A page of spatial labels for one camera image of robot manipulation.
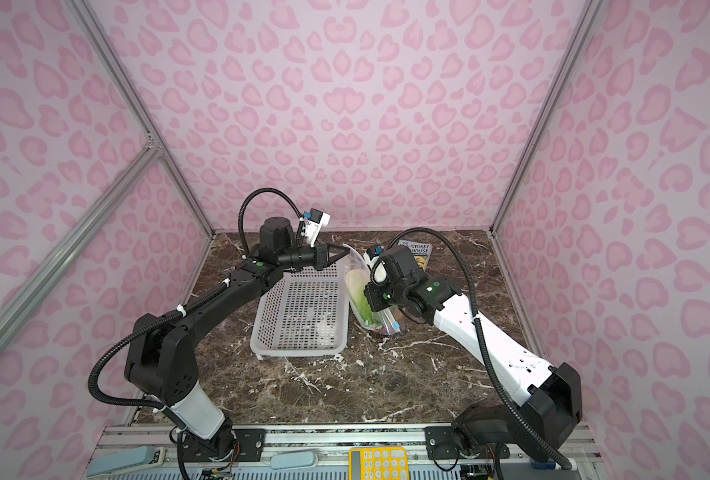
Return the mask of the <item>clear zip top bag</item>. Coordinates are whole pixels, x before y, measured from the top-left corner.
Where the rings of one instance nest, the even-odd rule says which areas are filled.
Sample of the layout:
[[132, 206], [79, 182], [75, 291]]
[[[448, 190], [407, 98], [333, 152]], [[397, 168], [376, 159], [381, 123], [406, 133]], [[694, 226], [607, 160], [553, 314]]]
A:
[[371, 281], [370, 263], [353, 247], [346, 245], [346, 248], [345, 288], [358, 325], [383, 336], [398, 335], [402, 329], [396, 318], [397, 310], [386, 300], [376, 297], [381, 290]]

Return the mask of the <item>green white toy cabbage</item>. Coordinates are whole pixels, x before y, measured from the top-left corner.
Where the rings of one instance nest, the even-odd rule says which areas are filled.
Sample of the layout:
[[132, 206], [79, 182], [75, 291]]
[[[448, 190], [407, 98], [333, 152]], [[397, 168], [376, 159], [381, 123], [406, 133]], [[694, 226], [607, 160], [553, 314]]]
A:
[[354, 315], [360, 324], [367, 329], [379, 328], [381, 321], [374, 317], [374, 312], [365, 296], [365, 288], [369, 282], [369, 274], [362, 269], [350, 270], [345, 276], [345, 284]]

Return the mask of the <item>white perforated plastic basket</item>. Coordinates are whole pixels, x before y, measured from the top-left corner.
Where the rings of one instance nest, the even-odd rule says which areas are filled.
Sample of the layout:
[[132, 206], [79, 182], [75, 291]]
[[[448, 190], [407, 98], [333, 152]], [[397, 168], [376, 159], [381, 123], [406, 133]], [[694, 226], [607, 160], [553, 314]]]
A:
[[323, 357], [347, 345], [349, 301], [337, 264], [286, 273], [259, 302], [250, 340], [262, 357]]

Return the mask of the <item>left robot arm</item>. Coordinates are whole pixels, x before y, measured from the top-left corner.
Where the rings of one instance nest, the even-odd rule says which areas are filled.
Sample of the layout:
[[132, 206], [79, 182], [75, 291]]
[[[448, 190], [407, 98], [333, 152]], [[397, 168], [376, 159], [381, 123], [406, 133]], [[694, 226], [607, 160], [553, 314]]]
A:
[[262, 225], [259, 242], [218, 287], [163, 316], [140, 318], [129, 342], [124, 376], [157, 400], [177, 426], [180, 454], [223, 460], [235, 450], [232, 422], [200, 385], [196, 349], [231, 314], [268, 293], [287, 273], [323, 270], [347, 254], [317, 237], [330, 220], [317, 209], [292, 227], [284, 217]]

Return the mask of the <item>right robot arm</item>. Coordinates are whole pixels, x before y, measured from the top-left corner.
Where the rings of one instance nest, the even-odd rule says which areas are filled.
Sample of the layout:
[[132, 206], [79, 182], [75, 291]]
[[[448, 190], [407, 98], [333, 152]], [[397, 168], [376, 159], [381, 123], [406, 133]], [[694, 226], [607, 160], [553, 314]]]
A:
[[576, 469], [576, 460], [559, 450], [582, 420], [581, 380], [573, 367], [554, 366], [520, 345], [455, 282], [429, 275], [407, 246], [372, 246], [364, 258], [371, 310], [396, 307], [450, 336], [485, 367], [500, 398], [494, 407], [474, 403], [453, 420], [451, 441], [459, 455], [515, 444], [536, 463]]

